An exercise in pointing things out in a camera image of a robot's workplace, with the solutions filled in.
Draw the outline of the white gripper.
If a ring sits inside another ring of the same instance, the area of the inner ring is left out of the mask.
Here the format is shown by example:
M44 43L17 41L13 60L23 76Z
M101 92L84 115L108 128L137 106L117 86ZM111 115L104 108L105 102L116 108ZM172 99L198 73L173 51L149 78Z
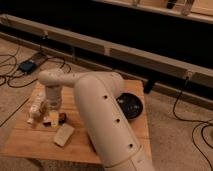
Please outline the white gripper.
M43 119L44 126L57 127L59 123L65 123L67 120L66 113L60 113L59 110L62 104L62 88L61 87L46 87L46 101L48 107L48 115Z

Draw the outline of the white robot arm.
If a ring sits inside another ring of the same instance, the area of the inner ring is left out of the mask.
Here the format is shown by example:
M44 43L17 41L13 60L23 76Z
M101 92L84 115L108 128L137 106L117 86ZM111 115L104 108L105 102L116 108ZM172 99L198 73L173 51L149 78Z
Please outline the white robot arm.
M124 79L116 72L64 73L44 70L38 80L45 86L51 107L61 105L63 86L72 87L75 104L105 171L155 171L116 99Z

